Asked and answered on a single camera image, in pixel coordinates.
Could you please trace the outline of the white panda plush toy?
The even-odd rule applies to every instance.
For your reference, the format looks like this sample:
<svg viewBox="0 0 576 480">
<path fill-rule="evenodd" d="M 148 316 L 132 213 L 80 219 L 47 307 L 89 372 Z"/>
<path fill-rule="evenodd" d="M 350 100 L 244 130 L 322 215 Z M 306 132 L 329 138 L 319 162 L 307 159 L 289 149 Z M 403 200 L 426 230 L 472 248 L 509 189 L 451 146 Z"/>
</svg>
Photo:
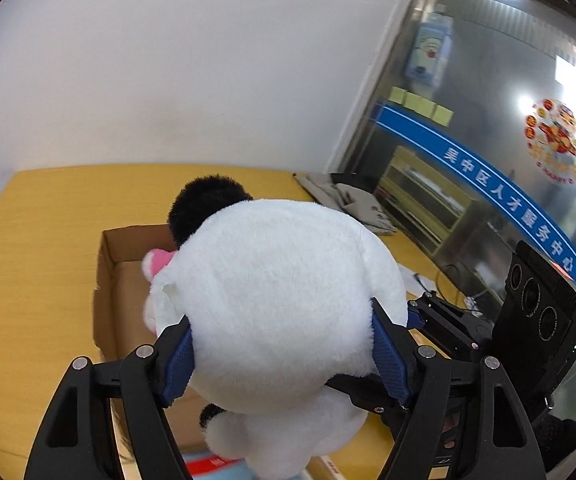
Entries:
<svg viewBox="0 0 576 480">
<path fill-rule="evenodd" d="M 257 200 L 222 176 L 187 183 L 168 226 L 175 256 L 149 283 L 144 321 L 161 334 L 189 320 L 210 450 L 289 479 L 347 445 L 367 415 L 328 380 L 376 372 L 374 300 L 407 322 L 388 247 L 346 214 Z"/>
</svg>

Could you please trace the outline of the brown cardboard box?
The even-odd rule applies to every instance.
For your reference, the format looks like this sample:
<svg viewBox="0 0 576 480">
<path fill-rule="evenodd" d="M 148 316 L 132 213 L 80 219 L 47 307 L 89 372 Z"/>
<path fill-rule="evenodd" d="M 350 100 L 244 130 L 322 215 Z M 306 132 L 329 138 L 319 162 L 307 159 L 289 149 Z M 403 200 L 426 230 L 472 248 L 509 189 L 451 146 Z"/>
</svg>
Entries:
<svg viewBox="0 0 576 480">
<path fill-rule="evenodd" d="M 153 344 L 156 339 L 143 320 L 149 282 L 142 271 L 142 260 L 154 248 L 167 252 L 175 248 L 164 224 L 102 232 L 93 296 L 93 338 L 103 361 L 123 359 L 141 344 Z M 199 415 L 206 405 L 207 401 L 188 388 L 164 411 L 180 451 L 207 448 L 199 426 Z M 122 401 L 111 400 L 111 406 L 122 440 L 131 451 Z"/>
</svg>

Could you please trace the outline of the white paper sheet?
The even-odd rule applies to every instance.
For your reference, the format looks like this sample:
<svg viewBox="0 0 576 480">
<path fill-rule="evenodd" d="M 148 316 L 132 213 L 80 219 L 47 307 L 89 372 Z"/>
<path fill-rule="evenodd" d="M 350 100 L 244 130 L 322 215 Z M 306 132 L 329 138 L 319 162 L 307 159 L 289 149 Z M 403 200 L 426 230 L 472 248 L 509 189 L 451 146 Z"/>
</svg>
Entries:
<svg viewBox="0 0 576 480">
<path fill-rule="evenodd" d="M 426 278 L 422 274 L 410 270 L 407 266 L 399 265 L 405 290 L 410 296 L 415 298 L 422 296 L 426 292 L 437 292 L 437 284 Z"/>
</svg>

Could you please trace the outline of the pink plush toy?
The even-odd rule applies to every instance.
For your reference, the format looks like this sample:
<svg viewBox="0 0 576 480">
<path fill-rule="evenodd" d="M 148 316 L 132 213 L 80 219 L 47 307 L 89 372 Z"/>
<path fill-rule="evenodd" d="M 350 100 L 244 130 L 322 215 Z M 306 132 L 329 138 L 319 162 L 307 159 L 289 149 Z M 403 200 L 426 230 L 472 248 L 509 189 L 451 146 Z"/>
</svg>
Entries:
<svg viewBox="0 0 576 480">
<path fill-rule="evenodd" d="M 160 248 L 151 249 L 142 260 L 142 271 L 146 280 L 152 279 L 165 268 L 175 256 L 175 252 L 167 252 Z"/>
</svg>

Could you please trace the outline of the wooden shelf behind glass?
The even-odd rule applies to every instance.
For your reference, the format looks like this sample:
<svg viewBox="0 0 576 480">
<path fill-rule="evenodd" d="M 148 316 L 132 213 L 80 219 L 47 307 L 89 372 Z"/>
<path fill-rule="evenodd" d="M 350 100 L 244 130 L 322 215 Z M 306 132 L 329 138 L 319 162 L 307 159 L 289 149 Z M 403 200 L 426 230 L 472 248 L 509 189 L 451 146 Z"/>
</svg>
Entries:
<svg viewBox="0 0 576 480">
<path fill-rule="evenodd" d="M 463 244 L 486 211 L 482 200 L 402 145 L 375 195 L 389 218 L 432 258 Z"/>
</svg>

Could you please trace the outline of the grey cloth bag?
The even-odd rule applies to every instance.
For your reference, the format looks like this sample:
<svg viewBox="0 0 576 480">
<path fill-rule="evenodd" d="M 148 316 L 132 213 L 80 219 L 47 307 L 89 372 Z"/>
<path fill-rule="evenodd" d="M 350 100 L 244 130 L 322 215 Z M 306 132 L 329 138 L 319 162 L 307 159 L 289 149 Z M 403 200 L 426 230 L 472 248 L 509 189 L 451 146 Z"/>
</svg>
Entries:
<svg viewBox="0 0 576 480">
<path fill-rule="evenodd" d="M 345 183 L 335 183 L 331 174 L 294 174 L 294 180 L 320 205 L 347 214 L 375 234 L 393 234 L 396 229 L 373 194 Z"/>
</svg>

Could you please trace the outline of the red round window sticker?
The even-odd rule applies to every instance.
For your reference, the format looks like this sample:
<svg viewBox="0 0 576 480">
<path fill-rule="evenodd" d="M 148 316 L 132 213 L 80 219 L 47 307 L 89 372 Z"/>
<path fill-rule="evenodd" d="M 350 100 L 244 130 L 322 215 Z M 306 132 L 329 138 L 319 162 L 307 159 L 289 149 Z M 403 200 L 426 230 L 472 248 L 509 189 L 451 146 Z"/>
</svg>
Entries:
<svg viewBox="0 0 576 480">
<path fill-rule="evenodd" d="M 576 116 L 556 99 L 536 101 L 523 129 L 529 155 L 550 180 L 576 184 Z"/>
</svg>

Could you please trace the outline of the yellow sticky notes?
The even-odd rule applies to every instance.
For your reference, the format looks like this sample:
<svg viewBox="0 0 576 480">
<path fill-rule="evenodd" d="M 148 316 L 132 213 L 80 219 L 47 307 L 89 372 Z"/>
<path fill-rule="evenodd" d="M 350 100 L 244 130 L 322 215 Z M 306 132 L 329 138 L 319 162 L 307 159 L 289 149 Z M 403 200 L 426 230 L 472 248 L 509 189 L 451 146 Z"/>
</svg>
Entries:
<svg viewBox="0 0 576 480">
<path fill-rule="evenodd" d="M 402 105 L 407 110 L 428 118 L 443 127 L 447 127 L 450 124 L 454 115 L 454 112 L 449 108 L 400 87 L 392 87 L 390 89 L 388 101 Z"/>
</svg>

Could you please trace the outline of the cartoon poster on glass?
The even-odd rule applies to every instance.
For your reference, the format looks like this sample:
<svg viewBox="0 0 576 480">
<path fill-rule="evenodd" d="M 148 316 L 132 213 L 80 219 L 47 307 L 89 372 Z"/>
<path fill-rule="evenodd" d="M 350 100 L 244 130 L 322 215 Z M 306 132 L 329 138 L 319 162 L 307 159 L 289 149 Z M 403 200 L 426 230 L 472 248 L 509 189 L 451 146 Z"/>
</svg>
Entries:
<svg viewBox="0 0 576 480">
<path fill-rule="evenodd" d="M 438 88 L 452 48 L 453 18 L 430 13 L 417 29 L 405 76 L 432 88 Z"/>
</svg>

